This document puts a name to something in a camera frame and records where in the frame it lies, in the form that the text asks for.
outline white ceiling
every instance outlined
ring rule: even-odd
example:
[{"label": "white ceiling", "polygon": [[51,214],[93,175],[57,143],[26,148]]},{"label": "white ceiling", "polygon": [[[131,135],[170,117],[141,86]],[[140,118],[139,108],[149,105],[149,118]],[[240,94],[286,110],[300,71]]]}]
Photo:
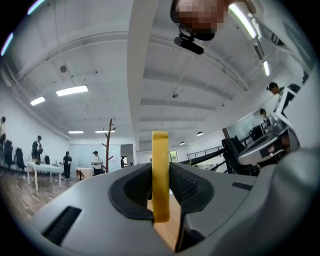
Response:
[{"label": "white ceiling", "polygon": [[[115,135],[136,144],[150,145],[154,130],[168,131],[173,147],[190,142],[210,113],[265,75],[237,18],[231,15],[212,41],[198,42],[205,50],[198,56],[174,44],[179,31],[170,6],[169,0],[143,6],[47,0],[16,29],[1,67],[29,110],[71,138],[94,138],[114,118]],[[274,69],[280,60],[261,43]],[[64,64],[66,73],[60,72]],[[88,92],[55,93],[78,85]],[[31,107],[40,96],[46,101]]]}]

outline glass wall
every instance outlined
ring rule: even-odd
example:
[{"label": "glass wall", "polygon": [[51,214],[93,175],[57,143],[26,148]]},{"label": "glass wall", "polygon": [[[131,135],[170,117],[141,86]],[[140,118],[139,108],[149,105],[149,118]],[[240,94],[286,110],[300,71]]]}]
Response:
[{"label": "glass wall", "polygon": [[[106,166],[106,148],[99,144],[70,144],[69,153],[72,157],[72,164],[70,175],[76,176],[76,169],[79,168],[92,168],[91,163],[94,161],[94,151],[98,151],[100,158],[103,160],[103,165]],[[120,145],[110,144],[109,145],[109,172],[114,172],[121,169],[121,157],[120,157]]]}]

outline table leg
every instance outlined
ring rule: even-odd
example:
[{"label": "table leg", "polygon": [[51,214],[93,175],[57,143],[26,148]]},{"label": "table leg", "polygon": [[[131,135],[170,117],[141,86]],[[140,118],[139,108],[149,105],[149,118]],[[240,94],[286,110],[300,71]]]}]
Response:
[{"label": "table leg", "polygon": [[28,184],[30,184],[29,168],[30,168],[30,166],[28,165],[28,168],[27,168],[27,179],[28,179]]},{"label": "table leg", "polygon": [[38,171],[34,170],[34,183],[35,183],[35,190],[38,191]]}]

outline yellow block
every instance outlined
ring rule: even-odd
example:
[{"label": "yellow block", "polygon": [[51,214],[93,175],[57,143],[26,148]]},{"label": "yellow block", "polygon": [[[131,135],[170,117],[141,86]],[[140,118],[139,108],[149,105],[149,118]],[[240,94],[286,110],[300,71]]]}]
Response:
[{"label": "yellow block", "polygon": [[155,223],[169,221],[169,138],[166,131],[152,132],[152,206]]}]

